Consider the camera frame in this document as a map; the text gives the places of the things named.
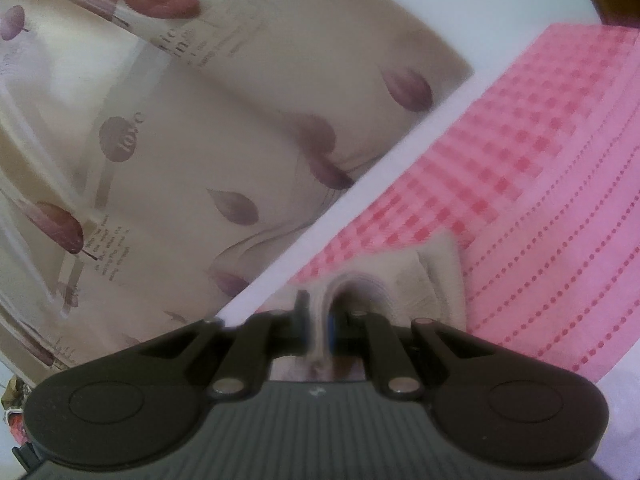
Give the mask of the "beige leaf-print curtain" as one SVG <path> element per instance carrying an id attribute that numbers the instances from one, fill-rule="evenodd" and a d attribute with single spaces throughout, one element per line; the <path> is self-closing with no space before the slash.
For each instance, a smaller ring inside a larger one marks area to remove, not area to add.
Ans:
<path id="1" fill-rule="evenodd" d="M 1 0 L 1 354 L 219 311 L 471 75 L 393 0 Z"/>

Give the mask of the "pink checked bed sheet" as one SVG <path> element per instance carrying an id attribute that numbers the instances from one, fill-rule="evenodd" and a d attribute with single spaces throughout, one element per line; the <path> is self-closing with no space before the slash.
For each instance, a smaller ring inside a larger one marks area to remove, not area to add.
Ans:
<path id="1" fill-rule="evenodd" d="M 639 338 L 639 33 L 548 27 L 298 274 L 439 230 L 473 335 L 590 380 Z"/>

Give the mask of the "small beige cloth garment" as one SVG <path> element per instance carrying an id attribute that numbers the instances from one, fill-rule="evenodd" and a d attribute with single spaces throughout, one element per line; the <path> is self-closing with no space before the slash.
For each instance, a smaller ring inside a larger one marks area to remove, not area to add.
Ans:
<path id="1" fill-rule="evenodd" d="M 303 356 L 275 359 L 269 378 L 276 382 L 366 378 L 360 359 L 334 356 L 329 349 L 330 314 L 336 310 L 377 313 L 399 327 L 408 327 L 415 318 L 432 318 L 466 329 L 459 247 L 446 231 L 423 244 L 365 254 L 306 283 L 287 284 L 268 298 L 262 310 L 291 309 L 299 292 L 306 292 L 309 299 L 310 350 Z"/>

